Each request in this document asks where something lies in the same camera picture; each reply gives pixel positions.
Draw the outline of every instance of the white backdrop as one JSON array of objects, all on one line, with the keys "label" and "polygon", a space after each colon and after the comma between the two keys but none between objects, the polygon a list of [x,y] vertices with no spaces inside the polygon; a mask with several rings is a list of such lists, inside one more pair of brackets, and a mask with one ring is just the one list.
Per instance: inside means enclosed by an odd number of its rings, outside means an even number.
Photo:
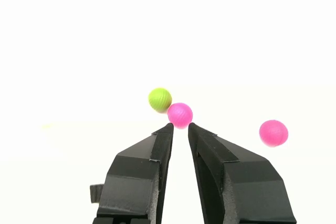
[{"label": "white backdrop", "polygon": [[[115,155],[164,126],[156,87],[194,122],[268,158],[299,223],[333,218],[335,0],[0,0],[1,223],[87,223]],[[266,147],[262,122],[289,140]],[[203,223],[175,130],[163,224]]]}]

